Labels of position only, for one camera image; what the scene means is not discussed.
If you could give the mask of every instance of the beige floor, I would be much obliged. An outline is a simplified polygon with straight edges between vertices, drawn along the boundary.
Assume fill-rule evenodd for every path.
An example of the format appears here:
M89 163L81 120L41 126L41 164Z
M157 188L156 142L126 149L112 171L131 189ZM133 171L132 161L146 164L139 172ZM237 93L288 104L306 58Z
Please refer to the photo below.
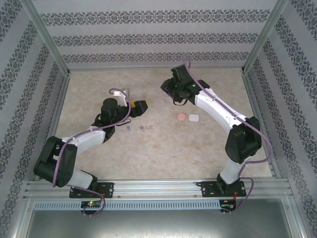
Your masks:
M192 69L224 101L252 116L239 69ZM112 138L77 156L77 169L99 179L215 178L227 155L227 136L206 112L190 103L174 106L160 89L170 69L91 71L72 73L56 135L65 137L87 129L100 113L111 87L129 88L132 101L147 100L148 110L126 126L116 127ZM195 113L200 122L179 122L178 113ZM265 157L263 149L255 159ZM244 176L271 176L267 163L250 165Z

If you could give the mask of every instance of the pink eraser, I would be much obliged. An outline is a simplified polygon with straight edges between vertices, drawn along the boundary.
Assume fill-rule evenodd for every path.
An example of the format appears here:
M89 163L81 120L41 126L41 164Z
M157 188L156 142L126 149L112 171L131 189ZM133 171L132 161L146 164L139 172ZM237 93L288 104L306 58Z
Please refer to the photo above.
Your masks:
M179 121L184 121L184 120L186 120L186 115L184 113L180 113L177 115L177 119Z

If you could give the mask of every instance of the aluminum frame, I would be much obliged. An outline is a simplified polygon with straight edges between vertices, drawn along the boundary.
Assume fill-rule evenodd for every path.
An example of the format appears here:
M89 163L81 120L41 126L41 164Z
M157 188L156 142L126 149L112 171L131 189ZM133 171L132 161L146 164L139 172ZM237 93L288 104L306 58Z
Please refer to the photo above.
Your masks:
M113 182L113 198L108 201L163 201L163 200L218 200L226 198L203 198L201 188L196 186L198 181L215 181L215 179L152 179L152 180L101 180ZM288 179L286 178L255 178L254 189L249 199L281 199L289 229L294 238L306 238L307 234L293 196ZM244 180L248 192L251 182ZM17 222L13 229L12 238L24 238L32 218L36 201L88 201L90 199L69 198L69 187L52 188L47 181L29 181L22 200Z
M62 54L60 53L57 45L55 44L53 37L51 36L50 32L48 31L43 19L41 18L39 12L37 11L36 7L34 6L33 1L32 0L21 0L21 4L23 5L24 9L28 13L33 24L35 25L36 29L38 30L39 34L41 35L44 43L48 47L51 55L53 56L54 60L56 61L63 76L67 76L67 74L69 73L69 68L68 68Z

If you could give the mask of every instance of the white soap bar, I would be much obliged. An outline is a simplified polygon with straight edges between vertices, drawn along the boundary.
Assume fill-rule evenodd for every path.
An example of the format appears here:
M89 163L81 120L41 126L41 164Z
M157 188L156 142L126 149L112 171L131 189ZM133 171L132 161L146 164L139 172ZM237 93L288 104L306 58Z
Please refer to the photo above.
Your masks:
M199 115L197 114L189 114L188 121L199 122Z

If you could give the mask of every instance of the patterned wallpaper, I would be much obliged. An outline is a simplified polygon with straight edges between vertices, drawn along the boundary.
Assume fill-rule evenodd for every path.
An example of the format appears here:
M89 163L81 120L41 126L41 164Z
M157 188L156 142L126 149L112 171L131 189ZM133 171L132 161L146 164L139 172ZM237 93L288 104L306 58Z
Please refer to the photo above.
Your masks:
M0 2L0 238L48 135L63 75L18 0Z
M35 0L70 69L243 66L276 0Z
M291 0L249 72L309 237L317 237L316 16L316 1Z

